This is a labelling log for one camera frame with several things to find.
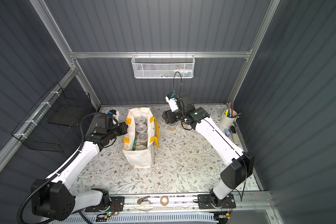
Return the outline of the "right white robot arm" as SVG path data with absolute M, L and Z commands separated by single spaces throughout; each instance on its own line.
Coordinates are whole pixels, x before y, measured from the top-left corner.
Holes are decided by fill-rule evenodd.
M 190 125 L 201 134 L 218 152 L 226 168 L 220 173 L 220 181 L 210 190 L 210 201 L 215 208 L 222 207 L 225 198 L 241 183 L 253 174 L 254 155 L 238 147 L 215 124 L 211 116 L 203 109 L 169 103 L 170 109 L 162 114 L 165 123 L 178 121 Z

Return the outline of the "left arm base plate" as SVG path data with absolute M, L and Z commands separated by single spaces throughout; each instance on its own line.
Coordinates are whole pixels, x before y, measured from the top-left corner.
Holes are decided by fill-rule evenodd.
M 110 197 L 110 204 L 105 206 L 96 205 L 85 208 L 85 212 L 121 212 L 125 204 L 124 197 Z

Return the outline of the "white canvas tote bag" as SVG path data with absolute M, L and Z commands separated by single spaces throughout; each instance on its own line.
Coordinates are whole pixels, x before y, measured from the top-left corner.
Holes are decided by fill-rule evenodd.
M 127 133 L 123 137 L 123 153 L 134 168 L 148 169 L 154 164 L 154 146 L 159 146 L 159 125 L 149 107 L 128 111 L 125 123 Z

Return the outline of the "front seed jar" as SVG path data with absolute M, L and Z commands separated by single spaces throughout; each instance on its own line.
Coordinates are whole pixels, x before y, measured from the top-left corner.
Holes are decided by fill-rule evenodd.
M 147 133 L 138 134 L 137 140 L 138 140 L 140 145 L 147 146 L 147 144 L 148 144 L 148 134 Z

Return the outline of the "orange label seed jar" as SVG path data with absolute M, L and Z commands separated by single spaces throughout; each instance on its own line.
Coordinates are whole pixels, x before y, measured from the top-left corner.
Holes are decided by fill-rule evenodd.
M 190 125 L 187 125 L 187 124 L 184 124 L 184 123 L 182 123 L 181 126 L 186 131 L 191 131 L 193 129 Z

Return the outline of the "grey stapler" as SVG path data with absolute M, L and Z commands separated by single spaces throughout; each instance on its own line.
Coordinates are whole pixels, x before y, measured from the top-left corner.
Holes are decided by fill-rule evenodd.
M 239 145 L 239 137 L 234 126 L 230 127 L 231 140 L 235 145 Z

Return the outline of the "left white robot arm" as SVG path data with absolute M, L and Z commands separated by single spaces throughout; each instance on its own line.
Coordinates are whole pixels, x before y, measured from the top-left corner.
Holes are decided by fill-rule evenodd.
M 71 194 L 70 188 L 88 162 L 103 149 L 113 145 L 117 137 L 128 133 L 128 124 L 119 122 L 119 112 L 92 113 L 96 123 L 91 133 L 85 134 L 80 128 L 81 143 L 78 149 L 46 179 L 37 179 L 31 186 L 31 194 L 25 199 L 17 215 L 23 223 L 23 209 L 31 203 L 32 213 L 45 217 L 46 223 L 63 221 L 73 213 L 87 207 L 97 206 L 107 210 L 111 206 L 108 190 L 93 188 L 86 193 Z

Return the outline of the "clear lid seed jar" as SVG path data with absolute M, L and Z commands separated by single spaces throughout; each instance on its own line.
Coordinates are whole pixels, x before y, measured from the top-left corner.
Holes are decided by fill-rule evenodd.
M 140 134 L 140 133 L 147 133 L 147 125 L 144 124 L 144 123 L 138 124 L 136 126 L 136 132 L 138 134 Z

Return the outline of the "white pen cup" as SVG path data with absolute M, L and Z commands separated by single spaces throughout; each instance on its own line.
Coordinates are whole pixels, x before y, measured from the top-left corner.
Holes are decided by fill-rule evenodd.
M 224 110 L 224 112 L 222 113 L 222 117 L 221 117 L 221 125 L 225 128 L 225 129 L 229 129 L 233 123 L 239 118 L 239 116 L 241 115 L 241 113 L 237 113 L 234 110 L 234 102 L 229 102 L 227 104 L 227 109 Z

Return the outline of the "beige tape dispenser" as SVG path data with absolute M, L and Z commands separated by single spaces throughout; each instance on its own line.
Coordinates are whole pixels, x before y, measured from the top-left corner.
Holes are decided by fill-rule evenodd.
M 137 200 L 137 204 L 139 206 L 145 206 L 145 205 L 150 205 L 151 202 L 149 201 L 150 196 L 146 196 L 146 197 L 141 197 Z

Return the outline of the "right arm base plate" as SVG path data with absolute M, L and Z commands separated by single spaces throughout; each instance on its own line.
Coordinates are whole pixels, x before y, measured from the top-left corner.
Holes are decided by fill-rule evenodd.
M 207 210 L 207 209 L 235 209 L 236 208 L 236 201 L 233 194 L 227 195 L 221 205 L 214 206 L 212 204 L 211 198 L 209 194 L 199 194 L 197 199 L 193 200 L 195 203 L 198 204 L 199 209 Z

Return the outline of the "masking tape roll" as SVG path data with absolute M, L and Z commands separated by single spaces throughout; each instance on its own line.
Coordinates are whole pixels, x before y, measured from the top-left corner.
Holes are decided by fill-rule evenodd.
M 169 198 L 167 196 L 163 196 L 160 198 L 160 204 L 162 206 L 167 206 L 169 204 Z

